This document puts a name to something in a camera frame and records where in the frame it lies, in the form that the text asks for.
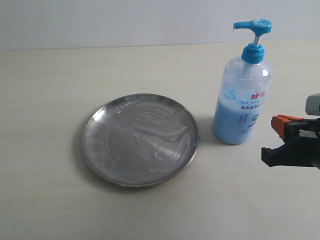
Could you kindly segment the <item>blue pump lotion bottle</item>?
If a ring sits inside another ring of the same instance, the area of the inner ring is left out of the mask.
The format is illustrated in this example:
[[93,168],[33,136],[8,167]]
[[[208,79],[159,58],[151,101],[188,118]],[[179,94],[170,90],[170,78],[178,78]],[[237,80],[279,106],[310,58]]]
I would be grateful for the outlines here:
[[233,28],[251,30],[254,39],[224,67],[212,132],[224,143],[240,145],[251,137],[271,85],[272,68],[260,38],[271,32],[272,23],[258,18],[236,22]]

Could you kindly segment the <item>round stainless steel plate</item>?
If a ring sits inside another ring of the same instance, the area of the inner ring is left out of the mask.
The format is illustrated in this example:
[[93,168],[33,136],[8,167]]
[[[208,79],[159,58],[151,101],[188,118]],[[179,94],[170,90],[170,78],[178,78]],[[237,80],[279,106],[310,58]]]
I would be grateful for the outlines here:
[[136,93],[114,99],[88,120],[81,136],[86,165],[129,188],[163,183],[193,160],[200,136],[194,116],[169,97]]

